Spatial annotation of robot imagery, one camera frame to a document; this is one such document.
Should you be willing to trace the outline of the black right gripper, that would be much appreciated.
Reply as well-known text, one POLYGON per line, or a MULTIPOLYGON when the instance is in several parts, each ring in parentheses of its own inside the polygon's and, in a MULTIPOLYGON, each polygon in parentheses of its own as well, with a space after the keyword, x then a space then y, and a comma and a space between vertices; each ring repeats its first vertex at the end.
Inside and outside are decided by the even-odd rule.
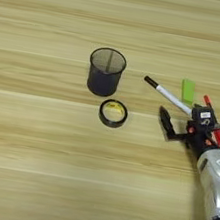
POLYGON ((161 126, 163 127, 167 140, 187 140, 187 144, 194 154, 202 155, 211 149, 219 149, 218 143, 213 140, 212 132, 220 130, 220 124, 209 125, 208 123, 198 123, 197 121, 190 120, 186 125, 187 135, 184 133, 178 134, 173 128, 170 120, 171 116, 168 114, 167 109, 160 106, 159 115, 161 126))

